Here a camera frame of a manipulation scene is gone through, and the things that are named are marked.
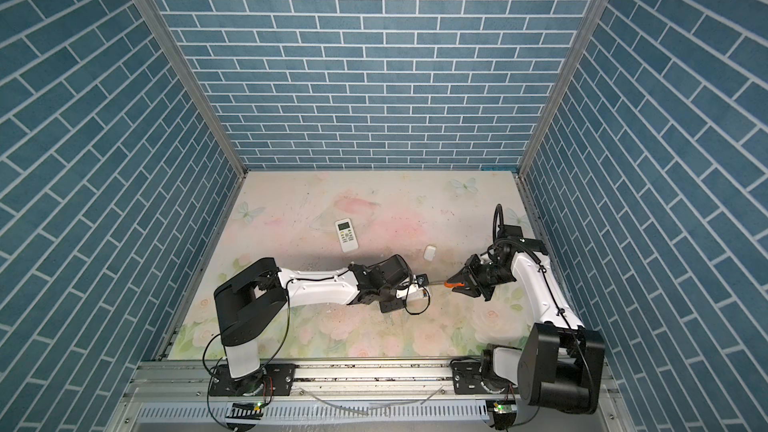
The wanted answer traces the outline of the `orange handled screwdriver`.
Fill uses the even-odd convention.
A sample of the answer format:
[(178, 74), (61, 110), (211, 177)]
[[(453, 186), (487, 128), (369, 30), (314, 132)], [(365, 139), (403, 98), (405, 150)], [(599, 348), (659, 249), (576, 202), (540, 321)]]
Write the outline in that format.
[(466, 285), (463, 279), (431, 280), (430, 287), (444, 286), (447, 288), (464, 287)]

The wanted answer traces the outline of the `white battery cover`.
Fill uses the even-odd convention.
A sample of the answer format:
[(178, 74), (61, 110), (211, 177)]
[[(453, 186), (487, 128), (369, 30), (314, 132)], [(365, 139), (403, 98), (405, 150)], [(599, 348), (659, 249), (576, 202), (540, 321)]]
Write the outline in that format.
[(428, 262), (432, 262), (435, 256), (436, 256), (436, 247), (432, 245), (428, 245), (424, 250), (423, 258)]

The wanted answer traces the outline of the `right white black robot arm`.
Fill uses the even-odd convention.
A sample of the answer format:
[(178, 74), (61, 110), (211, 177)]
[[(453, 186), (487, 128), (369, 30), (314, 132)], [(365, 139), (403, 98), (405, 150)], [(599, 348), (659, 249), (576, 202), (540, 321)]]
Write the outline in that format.
[(504, 284), (519, 281), (531, 304), (533, 325), (523, 348), (491, 345), (480, 359), (480, 376), (523, 403), (570, 414), (598, 406), (605, 356), (602, 335), (585, 327), (567, 304), (549, 252), (520, 226), (494, 218), (492, 243), (445, 281), (452, 292), (490, 301)]

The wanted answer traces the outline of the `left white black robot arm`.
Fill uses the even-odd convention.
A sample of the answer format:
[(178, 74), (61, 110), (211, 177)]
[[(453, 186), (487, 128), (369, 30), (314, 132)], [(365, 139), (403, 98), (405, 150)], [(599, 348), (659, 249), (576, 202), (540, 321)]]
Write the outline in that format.
[(271, 257), (252, 263), (213, 294), (229, 374), (251, 378), (262, 368), (257, 339), (283, 310), (316, 304), (379, 304), (389, 313), (428, 295), (429, 279), (395, 254), (373, 265), (351, 263), (332, 271), (297, 271)]

